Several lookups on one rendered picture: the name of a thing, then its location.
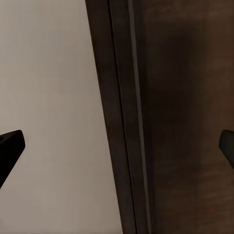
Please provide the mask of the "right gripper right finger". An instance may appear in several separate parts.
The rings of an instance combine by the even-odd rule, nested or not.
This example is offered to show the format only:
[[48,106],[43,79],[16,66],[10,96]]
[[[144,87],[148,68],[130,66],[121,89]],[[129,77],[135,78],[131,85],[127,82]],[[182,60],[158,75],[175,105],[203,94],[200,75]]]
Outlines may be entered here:
[[219,140],[219,148],[234,168],[234,132],[223,130]]

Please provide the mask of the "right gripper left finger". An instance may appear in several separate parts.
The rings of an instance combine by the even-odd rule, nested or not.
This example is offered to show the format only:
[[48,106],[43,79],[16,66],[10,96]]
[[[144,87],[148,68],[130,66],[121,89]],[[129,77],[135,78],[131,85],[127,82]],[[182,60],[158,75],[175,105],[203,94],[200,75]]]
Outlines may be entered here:
[[21,130],[0,135],[0,188],[25,149]]

